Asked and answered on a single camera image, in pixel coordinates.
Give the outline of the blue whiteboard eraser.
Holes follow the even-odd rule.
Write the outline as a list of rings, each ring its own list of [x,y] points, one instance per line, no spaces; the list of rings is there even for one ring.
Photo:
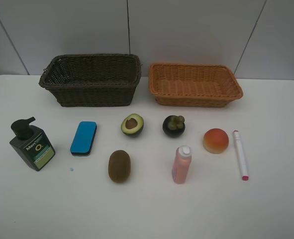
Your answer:
[[[96,130],[96,122],[80,122],[70,147],[70,153],[73,156],[88,156],[91,153]]]

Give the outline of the dark brown wicker basket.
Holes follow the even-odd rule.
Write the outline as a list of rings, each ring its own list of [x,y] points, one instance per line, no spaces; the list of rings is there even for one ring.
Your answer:
[[[66,54],[52,59],[39,86],[63,107],[121,107],[131,104],[140,78],[134,54]]]

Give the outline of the brown kiwi fruit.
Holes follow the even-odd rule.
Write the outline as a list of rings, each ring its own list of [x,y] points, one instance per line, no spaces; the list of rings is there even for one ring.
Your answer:
[[[131,173],[131,159],[124,150],[113,152],[108,162],[108,175],[115,183],[124,183]]]

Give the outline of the dark purple mangosteen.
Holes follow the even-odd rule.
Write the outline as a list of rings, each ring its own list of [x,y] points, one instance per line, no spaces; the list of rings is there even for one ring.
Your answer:
[[[164,133],[171,138],[181,136],[186,128],[185,118],[183,116],[171,115],[165,118],[162,125]]]

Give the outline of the orange wicker basket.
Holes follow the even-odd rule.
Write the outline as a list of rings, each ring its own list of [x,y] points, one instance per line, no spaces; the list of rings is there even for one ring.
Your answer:
[[[243,97],[233,72],[224,65],[153,63],[148,86],[163,106],[223,108]]]

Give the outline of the halved avocado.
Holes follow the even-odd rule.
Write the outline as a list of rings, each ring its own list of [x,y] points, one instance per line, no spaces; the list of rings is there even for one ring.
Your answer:
[[[143,130],[144,119],[138,114],[130,114],[122,124],[121,131],[129,137],[137,137]]]

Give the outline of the dark green pump bottle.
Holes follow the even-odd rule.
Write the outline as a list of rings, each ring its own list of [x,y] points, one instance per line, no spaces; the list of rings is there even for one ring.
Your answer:
[[[16,153],[33,170],[40,171],[55,155],[55,149],[44,130],[31,125],[34,117],[11,124],[15,137],[9,142]]]

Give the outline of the orange bread bun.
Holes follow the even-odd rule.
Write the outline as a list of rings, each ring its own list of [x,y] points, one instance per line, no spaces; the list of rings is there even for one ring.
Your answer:
[[[229,137],[224,130],[212,128],[204,134],[202,143],[208,152],[220,154],[228,148]]]

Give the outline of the white pink-tipped marker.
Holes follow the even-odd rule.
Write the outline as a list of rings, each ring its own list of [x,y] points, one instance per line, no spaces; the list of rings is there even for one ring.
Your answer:
[[[242,144],[242,140],[241,140],[239,131],[235,130],[233,132],[233,139],[234,139],[235,151],[236,151],[239,171],[241,174],[241,179],[243,181],[248,181],[249,180],[248,169],[247,169],[247,165],[246,165],[244,148],[243,148],[243,144]]]

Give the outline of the pink lotion bottle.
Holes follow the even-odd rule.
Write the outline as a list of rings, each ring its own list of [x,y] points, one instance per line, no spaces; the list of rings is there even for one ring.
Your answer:
[[[176,184],[184,184],[192,161],[192,151],[189,146],[177,148],[172,168],[172,178]]]

